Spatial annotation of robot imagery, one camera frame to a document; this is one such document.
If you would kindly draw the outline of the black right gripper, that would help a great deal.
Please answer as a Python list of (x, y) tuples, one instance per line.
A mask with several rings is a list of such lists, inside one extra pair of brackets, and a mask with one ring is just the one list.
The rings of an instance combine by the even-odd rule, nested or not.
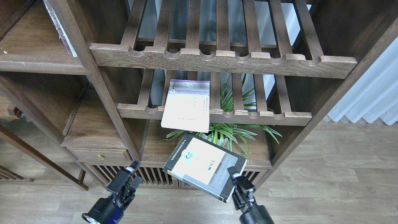
[(263, 205), (258, 205), (254, 192), (255, 186), (247, 177), (237, 173), (235, 167), (227, 169), (230, 178), (235, 186), (233, 202), (236, 210), (243, 213), (239, 220), (241, 224), (273, 224), (270, 214)]

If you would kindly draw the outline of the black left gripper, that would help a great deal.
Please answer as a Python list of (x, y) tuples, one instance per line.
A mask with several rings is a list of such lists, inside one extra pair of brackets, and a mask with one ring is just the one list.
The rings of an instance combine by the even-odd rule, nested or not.
[(107, 198), (100, 198), (88, 213), (81, 217), (90, 224), (118, 224), (124, 211), (135, 198), (135, 192), (143, 181), (142, 177), (133, 177), (141, 163), (134, 161), (124, 170), (120, 170), (106, 188)]

